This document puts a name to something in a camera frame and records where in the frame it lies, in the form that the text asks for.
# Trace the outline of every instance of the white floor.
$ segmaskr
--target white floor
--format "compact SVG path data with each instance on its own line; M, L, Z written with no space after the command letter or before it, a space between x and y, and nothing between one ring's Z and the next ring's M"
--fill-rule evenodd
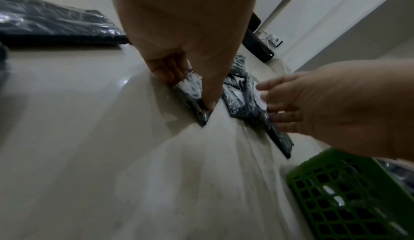
M111 0L48 0L98 9ZM258 79L275 73L244 47ZM291 160L222 101L201 128L132 46L14 51L0 97L0 240L303 239Z

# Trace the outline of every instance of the green plastic basket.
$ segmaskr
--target green plastic basket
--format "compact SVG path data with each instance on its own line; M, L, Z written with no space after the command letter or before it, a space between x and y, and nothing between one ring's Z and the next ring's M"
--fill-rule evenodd
M413 239L414 198L374 159L328 149L286 180L319 240Z

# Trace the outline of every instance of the green basket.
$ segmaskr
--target green basket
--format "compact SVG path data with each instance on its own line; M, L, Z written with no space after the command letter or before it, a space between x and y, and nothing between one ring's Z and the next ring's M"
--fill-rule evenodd
M413 239L414 198L374 159L328 149L286 181L317 239Z

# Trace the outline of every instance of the tiled floor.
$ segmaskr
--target tiled floor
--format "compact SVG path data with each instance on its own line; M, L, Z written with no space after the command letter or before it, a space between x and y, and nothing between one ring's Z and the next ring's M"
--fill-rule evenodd
M49 1L118 23L111 0ZM19 50L9 65L0 240L303 239L282 174L321 151L312 138L292 135L288 161L222 101L201 128L132 46Z

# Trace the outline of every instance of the hand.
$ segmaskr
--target hand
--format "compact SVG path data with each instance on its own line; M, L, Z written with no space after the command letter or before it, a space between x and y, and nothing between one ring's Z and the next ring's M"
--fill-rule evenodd
M261 82L281 131L364 156L414 160L414 62L350 61Z
M255 0L114 0L129 40L148 68L174 85L202 77L202 99L213 109L247 29Z

